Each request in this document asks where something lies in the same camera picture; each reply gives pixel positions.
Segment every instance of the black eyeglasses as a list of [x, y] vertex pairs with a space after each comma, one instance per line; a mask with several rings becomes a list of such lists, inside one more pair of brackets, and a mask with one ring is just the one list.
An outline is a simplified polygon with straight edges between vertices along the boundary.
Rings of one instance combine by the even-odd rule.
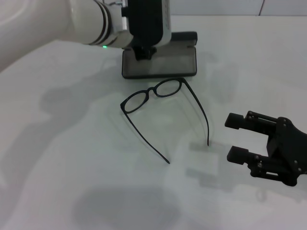
[[129, 122], [132, 124], [132, 126], [135, 128], [135, 130], [138, 132], [138, 134], [144, 139], [144, 141], [152, 147], [168, 164], [170, 164], [169, 160], [165, 158], [158, 150], [156, 150], [146, 139], [143, 137], [143, 135], [139, 132], [139, 130], [136, 128], [136, 126], [133, 124], [131, 119], [128, 117], [128, 114], [131, 114], [135, 111], [137, 111], [139, 108], [141, 108], [148, 100], [149, 100], [149, 91], [152, 90], [154, 94], [157, 97], [169, 97], [179, 92], [181, 89], [182, 83], [184, 83], [187, 88], [190, 90], [191, 94], [195, 98], [197, 104], [201, 108], [201, 111], [203, 115], [205, 116], [207, 126], [208, 126], [208, 136], [207, 136], [207, 145], [209, 146], [209, 123], [207, 116], [205, 114], [205, 111], [198, 100], [197, 96], [195, 95], [194, 91], [188, 84], [188, 82], [184, 78], [175, 78], [175, 79], [167, 79], [159, 84], [157, 84], [155, 87], [150, 87], [147, 90], [141, 90], [130, 97], [128, 97], [126, 100], [123, 101], [122, 104], [120, 104], [121, 110], [124, 112], [125, 116], [129, 120]]

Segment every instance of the white wall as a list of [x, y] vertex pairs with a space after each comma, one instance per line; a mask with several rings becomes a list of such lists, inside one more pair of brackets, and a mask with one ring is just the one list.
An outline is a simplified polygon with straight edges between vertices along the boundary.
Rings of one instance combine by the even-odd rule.
[[259, 15], [263, 0], [170, 0], [174, 15]]
[[307, 15], [307, 0], [265, 0], [261, 15]]

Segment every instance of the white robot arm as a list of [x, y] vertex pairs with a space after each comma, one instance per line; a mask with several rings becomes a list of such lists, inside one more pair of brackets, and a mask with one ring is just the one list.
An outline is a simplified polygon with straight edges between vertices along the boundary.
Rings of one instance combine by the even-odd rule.
[[[156, 12], [148, 12], [152, 7], [149, 2], [161, 8], [158, 22], [163, 31], [155, 41], [148, 40], [150, 35], [146, 35], [146, 31], [139, 31], [145, 24], [140, 27], [135, 18], [134, 10], [138, 8], [141, 12], [144, 6], [147, 9], [141, 12], [142, 17], [156, 16]], [[122, 0], [112, 4], [105, 4], [103, 0], [0, 0], [0, 5], [0, 72], [55, 39], [117, 48], [131, 43], [163, 46], [171, 40], [169, 0]], [[145, 37], [140, 37], [141, 33], [145, 33]]]

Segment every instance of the white tabletop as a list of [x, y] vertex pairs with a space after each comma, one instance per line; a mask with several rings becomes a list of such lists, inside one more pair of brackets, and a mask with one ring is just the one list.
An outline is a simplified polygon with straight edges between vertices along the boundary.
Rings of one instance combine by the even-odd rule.
[[160, 80], [124, 80], [121, 50], [53, 42], [0, 74], [1, 230], [305, 229], [296, 187], [253, 178], [232, 145], [266, 155], [266, 136], [224, 127], [230, 112], [291, 119], [307, 132], [307, 18], [172, 18], [197, 31], [198, 74], [130, 115], [120, 103]]

